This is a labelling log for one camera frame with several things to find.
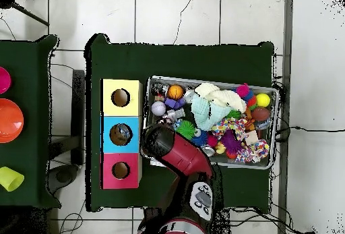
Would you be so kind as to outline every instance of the yellow box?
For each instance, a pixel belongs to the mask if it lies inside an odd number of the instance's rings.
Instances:
[[[103,83],[104,116],[142,116],[143,86],[139,80],[103,79],[101,83]]]

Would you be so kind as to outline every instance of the orange ball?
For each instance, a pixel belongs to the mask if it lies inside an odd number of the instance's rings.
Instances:
[[[172,85],[168,89],[168,97],[174,100],[179,100],[183,96],[183,88],[179,85]]]

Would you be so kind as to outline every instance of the blue box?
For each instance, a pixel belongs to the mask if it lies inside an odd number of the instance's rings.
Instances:
[[[139,153],[140,124],[139,117],[113,117],[106,116],[103,118],[103,153]],[[111,141],[111,128],[116,124],[125,124],[130,128],[132,137],[128,144],[124,146],[115,145]]]

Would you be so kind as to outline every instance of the pink bowl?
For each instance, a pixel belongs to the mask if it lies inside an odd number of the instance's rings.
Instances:
[[[3,94],[11,86],[11,76],[6,69],[0,66],[0,94]]]

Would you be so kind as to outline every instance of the yellow ball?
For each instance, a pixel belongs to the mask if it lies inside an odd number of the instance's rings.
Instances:
[[[271,101],[270,97],[265,93],[259,93],[256,96],[258,107],[267,107]]]

